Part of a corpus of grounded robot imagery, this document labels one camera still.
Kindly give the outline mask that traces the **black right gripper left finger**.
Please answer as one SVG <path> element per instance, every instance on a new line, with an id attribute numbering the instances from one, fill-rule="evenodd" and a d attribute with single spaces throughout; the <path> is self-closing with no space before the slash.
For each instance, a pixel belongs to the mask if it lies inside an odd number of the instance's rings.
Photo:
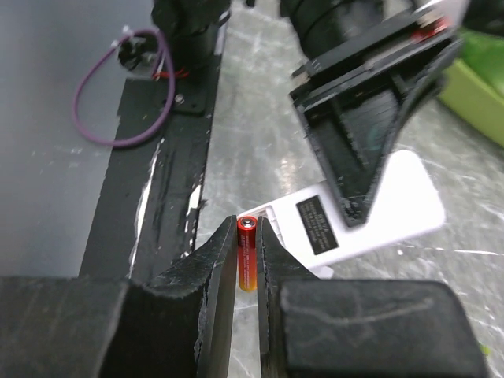
<path id="1" fill-rule="evenodd" d="M 150 283 L 1 280 L 4 377 L 225 377 L 237 220 Z"/>

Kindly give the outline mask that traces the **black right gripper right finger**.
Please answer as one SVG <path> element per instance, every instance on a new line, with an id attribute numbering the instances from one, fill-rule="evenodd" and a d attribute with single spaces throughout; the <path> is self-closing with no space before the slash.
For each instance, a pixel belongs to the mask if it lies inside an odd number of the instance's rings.
<path id="1" fill-rule="evenodd" d="M 433 280 L 321 279 L 260 218 L 264 377 L 487 377 L 458 296 Z"/>

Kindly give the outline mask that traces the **white red remote control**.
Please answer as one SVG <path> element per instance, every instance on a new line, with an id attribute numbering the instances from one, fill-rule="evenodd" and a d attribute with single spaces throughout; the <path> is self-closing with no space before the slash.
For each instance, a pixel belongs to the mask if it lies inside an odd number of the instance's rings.
<path id="1" fill-rule="evenodd" d="M 366 214 L 348 217 L 328 182 L 322 181 L 244 215 L 268 219 L 280 244 L 320 278 L 330 277 L 330 265 L 433 232 L 446 221 L 427 169 L 408 150 L 387 159 Z"/>

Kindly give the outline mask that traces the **red orange battery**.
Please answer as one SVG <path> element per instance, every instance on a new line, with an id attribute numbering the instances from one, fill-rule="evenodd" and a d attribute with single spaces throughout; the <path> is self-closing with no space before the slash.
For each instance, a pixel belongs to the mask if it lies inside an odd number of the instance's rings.
<path id="1" fill-rule="evenodd" d="M 239 286 L 245 292 L 258 287 L 256 227 L 257 219 L 251 216 L 237 220 Z"/>

